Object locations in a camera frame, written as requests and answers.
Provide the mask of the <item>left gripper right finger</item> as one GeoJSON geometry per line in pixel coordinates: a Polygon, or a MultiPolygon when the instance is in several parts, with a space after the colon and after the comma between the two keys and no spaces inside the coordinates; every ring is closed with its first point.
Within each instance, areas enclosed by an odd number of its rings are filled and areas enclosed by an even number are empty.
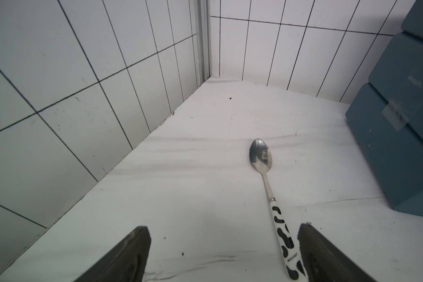
{"type": "Polygon", "coordinates": [[[301,224],[298,240],[310,282],[375,282],[310,223],[301,224]]]}

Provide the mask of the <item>metal spoon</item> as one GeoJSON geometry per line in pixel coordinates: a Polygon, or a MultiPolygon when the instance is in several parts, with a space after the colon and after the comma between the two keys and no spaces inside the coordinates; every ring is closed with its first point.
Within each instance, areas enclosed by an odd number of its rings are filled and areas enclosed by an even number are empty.
{"type": "Polygon", "coordinates": [[[263,178],[264,187],[269,199],[271,218],[274,223],[274,232],[278,239],[287,275],[292,282],[307,282],[308,277],[303,266],[299,245],[289,231],[287,222],[283,218],[282,211],[277,204],[267,177],[267,173],[272,167],[273,158],[269,147],[262,139],[255,139],[252,142],[249,149],[249,160],[251,166],[263,178]]]}

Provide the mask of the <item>teal drawer cabinet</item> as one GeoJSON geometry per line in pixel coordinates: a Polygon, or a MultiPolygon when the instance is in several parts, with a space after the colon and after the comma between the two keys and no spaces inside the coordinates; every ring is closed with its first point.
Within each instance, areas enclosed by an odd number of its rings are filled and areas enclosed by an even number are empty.
{"type": "Polygon", "coordinates": [[[423,217],[423,1],[345,116],[391,208],[423,217]]]}

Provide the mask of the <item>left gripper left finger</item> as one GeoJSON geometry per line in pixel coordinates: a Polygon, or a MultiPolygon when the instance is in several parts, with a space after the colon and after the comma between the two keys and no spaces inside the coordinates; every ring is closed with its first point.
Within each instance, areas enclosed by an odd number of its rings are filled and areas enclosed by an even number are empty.
{"type": "Polygon", "coordinates": [[[145,273],[151,237],[146,226],[138,226],[76,282],[141,282],[145,273]]]}

